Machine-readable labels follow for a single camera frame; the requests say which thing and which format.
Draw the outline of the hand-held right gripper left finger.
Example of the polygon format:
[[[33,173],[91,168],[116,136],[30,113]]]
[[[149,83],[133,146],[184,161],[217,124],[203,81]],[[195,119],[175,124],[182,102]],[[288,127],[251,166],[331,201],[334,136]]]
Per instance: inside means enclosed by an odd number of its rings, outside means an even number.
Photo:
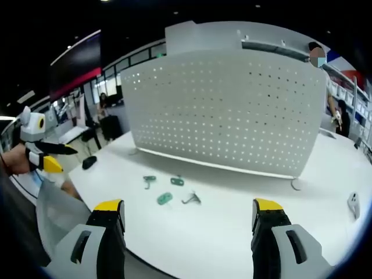
[[[124,233],[124,201],[100,203],[86,223],[58,242],[46,273],[50,278],[124,278]]]

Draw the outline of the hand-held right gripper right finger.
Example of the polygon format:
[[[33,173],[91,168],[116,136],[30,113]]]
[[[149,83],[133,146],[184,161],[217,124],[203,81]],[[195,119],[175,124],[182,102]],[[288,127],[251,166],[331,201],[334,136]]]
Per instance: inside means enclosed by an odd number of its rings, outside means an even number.
[[[253,200],[251,251],[253,278],[327,278],[334,270],[321,244],[267,199]]]

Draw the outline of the person's left hand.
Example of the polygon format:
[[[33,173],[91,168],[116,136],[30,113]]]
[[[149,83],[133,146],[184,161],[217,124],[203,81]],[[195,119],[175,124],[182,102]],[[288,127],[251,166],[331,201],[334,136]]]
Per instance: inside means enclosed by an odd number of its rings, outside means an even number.
[[[26,157],[26,147],[23,144],[17,144],[11,150],[2,153],[1,167],[9,176],[28,173],[30,164]]]

